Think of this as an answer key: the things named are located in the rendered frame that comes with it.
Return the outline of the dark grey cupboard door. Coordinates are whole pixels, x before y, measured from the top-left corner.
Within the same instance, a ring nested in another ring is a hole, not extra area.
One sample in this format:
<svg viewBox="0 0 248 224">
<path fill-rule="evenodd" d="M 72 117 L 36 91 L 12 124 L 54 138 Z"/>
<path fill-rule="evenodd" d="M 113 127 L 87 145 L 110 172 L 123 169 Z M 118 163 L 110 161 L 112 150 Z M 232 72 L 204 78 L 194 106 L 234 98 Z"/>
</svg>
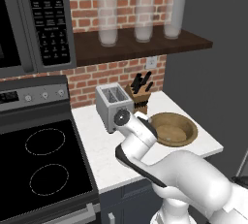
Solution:
<svg viewBox="0 0 248 224">
<path fill-rule="evenodd" d="M 109 224 L 109 213 L 116 224 L 150 224 L 163 200 L 147 179 L 142 179 L 100 195 L 102 224 Z"/>
</svg>

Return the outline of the black stove hob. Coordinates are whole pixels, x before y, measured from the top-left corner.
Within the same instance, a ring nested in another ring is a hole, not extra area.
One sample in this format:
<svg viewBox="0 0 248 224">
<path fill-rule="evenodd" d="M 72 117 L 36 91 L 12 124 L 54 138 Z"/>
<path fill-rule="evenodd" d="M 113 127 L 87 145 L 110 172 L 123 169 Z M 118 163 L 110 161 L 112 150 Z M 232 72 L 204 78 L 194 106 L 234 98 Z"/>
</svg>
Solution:
<svg viewBox="0 0 248 224">
<path fill-rule="evenodd" d="M 44 224 L 89 203 L 100 204 L 99 191 L 67 78 L 0 82 L 0 224 Z"/>
</svg>

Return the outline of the white wall socket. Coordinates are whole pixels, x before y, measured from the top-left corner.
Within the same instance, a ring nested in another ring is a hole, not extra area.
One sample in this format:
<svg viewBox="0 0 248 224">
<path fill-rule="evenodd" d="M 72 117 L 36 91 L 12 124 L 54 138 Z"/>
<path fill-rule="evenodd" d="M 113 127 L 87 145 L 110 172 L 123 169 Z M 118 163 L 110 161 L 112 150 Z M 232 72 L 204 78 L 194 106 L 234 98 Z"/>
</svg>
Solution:
<svg viewBox="0 0 248 224">
<path fill-rule="evenodd" d="M 146 58 L 146 69 L 155 69 L 157 67 L 157 57 L 156 56 L 149 56 Z"/>
</svg>

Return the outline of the microwave oven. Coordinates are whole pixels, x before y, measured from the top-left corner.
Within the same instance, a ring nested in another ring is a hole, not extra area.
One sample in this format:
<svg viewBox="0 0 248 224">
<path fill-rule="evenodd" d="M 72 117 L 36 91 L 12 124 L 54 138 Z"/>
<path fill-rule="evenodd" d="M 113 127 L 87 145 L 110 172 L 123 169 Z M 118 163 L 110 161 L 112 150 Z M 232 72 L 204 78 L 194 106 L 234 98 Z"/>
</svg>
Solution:
<svg viewBox="0 0 248 224">
<path fill-rule="evenodd" d="M 76 66 L 69 0 L 0 0 L 0 79 Z"/>
</svg>

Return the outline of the wooden knife block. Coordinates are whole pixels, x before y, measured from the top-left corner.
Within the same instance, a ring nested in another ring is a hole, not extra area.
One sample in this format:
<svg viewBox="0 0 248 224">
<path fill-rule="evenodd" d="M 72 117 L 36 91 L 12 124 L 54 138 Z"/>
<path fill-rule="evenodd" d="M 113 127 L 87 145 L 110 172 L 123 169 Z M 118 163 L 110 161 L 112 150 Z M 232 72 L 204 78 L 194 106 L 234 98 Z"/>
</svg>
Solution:
<svg viewBox="0 0 248 224">
<path fill-rule="evenodd" d="M 148 82 L 151 72 L 148 71 L 144 77 L 137 73 L 132 83 L 125 87 L 125 91 L 134 102 L 134 112 L 147 114 L 147 104 L 151 93 L 149 92 L 153 82 Z"/>
</svg>

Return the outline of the wooden bowl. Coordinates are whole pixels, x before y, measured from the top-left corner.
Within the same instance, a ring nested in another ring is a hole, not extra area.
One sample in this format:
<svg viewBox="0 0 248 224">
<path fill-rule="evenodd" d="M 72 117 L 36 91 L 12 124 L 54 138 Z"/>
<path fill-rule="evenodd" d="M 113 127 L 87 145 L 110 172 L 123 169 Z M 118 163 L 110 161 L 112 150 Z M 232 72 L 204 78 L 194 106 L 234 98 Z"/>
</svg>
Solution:
<svg viewBox="0 0 248 224">
<path fill-rule="evenodd" d="M 191 144 L 198 136 L 196 124 L 178 113 L 159 112 L 150 117 L 158 135 L 158 143 L 169 147 Z"/>
</svg>

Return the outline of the clear glass jar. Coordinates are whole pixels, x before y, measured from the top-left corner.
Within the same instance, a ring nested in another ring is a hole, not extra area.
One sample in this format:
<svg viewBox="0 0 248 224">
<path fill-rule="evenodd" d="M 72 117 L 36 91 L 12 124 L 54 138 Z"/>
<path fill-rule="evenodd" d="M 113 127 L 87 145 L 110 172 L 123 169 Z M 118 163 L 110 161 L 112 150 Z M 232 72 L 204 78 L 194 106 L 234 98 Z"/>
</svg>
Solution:
<svg viewBox="0 0 248 224">
<path fill-rule="evenodd" d="M 148 43 L 153 33 L 154 0 L 136 0 L 135 37 Z"/>
<path fill-rule="evenodd" d="M 164 35 L 167 39 L 177 39 L 181 33 L 186 0 L 173 0 L 170 22 L 164 25 Z"/>
<path fill-rule="evenodd" d="M 114 47 L 117 34 L 117 0 L 98 0 L 98 35 L 103 47 Z"/>
</svg>

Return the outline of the silver toaster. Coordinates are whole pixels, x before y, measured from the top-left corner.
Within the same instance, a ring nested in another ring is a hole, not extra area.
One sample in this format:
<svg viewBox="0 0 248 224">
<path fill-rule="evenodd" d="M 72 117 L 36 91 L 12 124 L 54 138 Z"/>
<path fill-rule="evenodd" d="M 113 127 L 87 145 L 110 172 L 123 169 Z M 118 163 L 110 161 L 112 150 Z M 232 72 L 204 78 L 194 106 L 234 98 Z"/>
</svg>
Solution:
<svg viewBox="0 0 248 224">
<path fill-rule="evenodd" d="M 113 119 L 119 110 L 134 110 L 133 100 L 118 82 L 98 85 L 95 96 L 96 110 L 109 133 L 114 132 Z"/>
</svg>

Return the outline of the dark wooden shelf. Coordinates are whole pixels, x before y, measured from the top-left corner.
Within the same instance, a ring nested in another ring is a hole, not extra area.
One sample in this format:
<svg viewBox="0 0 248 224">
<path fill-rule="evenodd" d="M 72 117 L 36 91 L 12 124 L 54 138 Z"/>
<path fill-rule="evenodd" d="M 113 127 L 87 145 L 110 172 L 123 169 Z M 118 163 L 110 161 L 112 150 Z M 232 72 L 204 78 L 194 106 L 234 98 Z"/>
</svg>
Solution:
<svg viewBox="0 0 248 224">
<path fill-rule="evenodd" d="M 211 41 L 185 30 L 181 31 L 177 39 L 170 40 L 164 36 L 163 30 L 163 26 L 155 26 L 151 40 L 148 43 L 139 43 L 136 41 L 133 28 L 119 29 L 117 43 L 111 48 L 101 45 L 97 31 L 75 33 L 77 65 L 89 66 L 213 46 Z"/>
</svg>

